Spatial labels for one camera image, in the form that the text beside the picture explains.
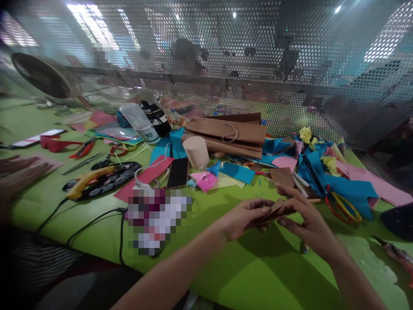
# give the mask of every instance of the phone screen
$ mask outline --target phone screen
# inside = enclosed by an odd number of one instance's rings
[[[171,171],[169,172],[166,188],[171,189],[185,185],[188,182],[188,168],[188,158],[175,159],[171,163]]]

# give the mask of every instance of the smartphone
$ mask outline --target smartphone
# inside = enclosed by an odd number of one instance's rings
[[[24,149],[24,148],[27,148],[29,146],[32,146],[32,145],[35,145],[35,144],[39,143],[40,142],[40,136],[54,136],[54,135],[65,133],[66,131],[67,130],[65,130],[65,129],[52,129],[52,130],[46,131],[44,133],[41,133],[40,135],[33,136],[31,138],[27,138],[27,139],[24,139],[22,141],[13,143],[10,146],[12,148]]]
[[[169,172],[167,189],[172,189],[184,186],[188,182],[189,159],[180,158],[175,159],[171,163],[171,170]]]

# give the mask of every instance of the hand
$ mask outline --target hand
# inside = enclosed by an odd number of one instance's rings
[[[267,215],[269,206],[273,204],[274,201],[262,198],[244,200],[214,224],[223,230],[228,241],[235,241],[247,229],[255,226],[255,220]]]
[[[27,169],[22,173],[14,173],[0,179],[0,199],[7,205],[12,197],[43,176],[52,166],[41,164]]]
[[[302,225],[290,219],[278,220],[281,226],[297,235],[326,262],[331,263],[337,258],[347,255],[346,249],[334,236],[320,212],[310,204],[307,199],[296,189],[277,184],[277,192],[289,199],[281,207],[295,210],[304,218]]]
[[[38,157],[18,159],[20,155],[0,159],[0,174],[11,174],[21,169],[29,167],[39,160]]]

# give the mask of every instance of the metal mesh wall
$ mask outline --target metal mesh wall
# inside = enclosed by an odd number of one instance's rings
[[[413,1],[36,0],[9,12],[4,59],[59,61],[107,110],[148,87],[175,116],[259,111],[270,133],[310,125],[366,149],[413,106]]]

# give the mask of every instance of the green tablecloth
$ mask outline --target green tablecloth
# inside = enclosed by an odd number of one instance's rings
[[[32,105],[7,108],[1,111],[0,125],[6,129],[0,128],[0,140],[12,143],[53,128],[66,128],[64,125],[53,125],[60,120],[62,117],[54,116],[52,110],[40,111]],[[139,146],[135,152],[140,151],[142,147]],[[109,146],[98,141],[91,155],[101,150],[108,152]],[[64,198],[61,189],[66,181],[88,169],[84,167],[62,176],[62,171],[75,165],[75,161],[68,159],[73,151],[53,154],[41,149],[40,145],[24,150],[2,151],[1,157],[36,152],[65,161],[65,165],[25,190],[15,204],[12,210],[13,225],[30,231],[34,231]],[[147,165],[149,157],[150,152],[145,151],[134,159],[142,165]],[[363,166],[351,151],[347,151],[346,158],[355,166]],[[191,216],[182,221],[182,226],[178,227],[177,233],[171,237],[171,243],[157,259],[138,256],[130,244],[133,239],[132,228],[125,228],[125,238],[129,240],[123,251],[126,264],[145,273],[241,200],[260,196],[276,200],[278,194],[273,185],[261,177],[259,186],[258,178],[255,176],[253,184],[246,185],[243,189],[231,186],[211,190],[207,194],[200,190],[191,191]],[[46,225],[42,234],[66,242],[79,228],[115,207],[126,207],[126,204],[114,198],[113,194],[82,203],[68,201]],[[364,220],[357,229],[340,222],[325,204],[319,204],[317,207],[389,309],[408,309],[413,296],[407,287],[410,280],[408,275],[389,259],[371,238],[371,234],[375,234],[413,253],[411,244],[394,236],[379,220],[380,212],[392,206],[381,201],[373,212],[374,221]],[[73,247],[119,263],[119,216],[108,216],[85,230],[73,241]],[[291,218],[302,221],[298,214],[292,215]],[[226,245],[224,252],[197,277],[192,289],[205,298],[233,309],[344,308],[329,266],[311,250],[308,255],[300,254],[299,244],[300,240],[296,236],[277,224],[272,224],[265,234],[256,229],[250,230],[239,241]]]

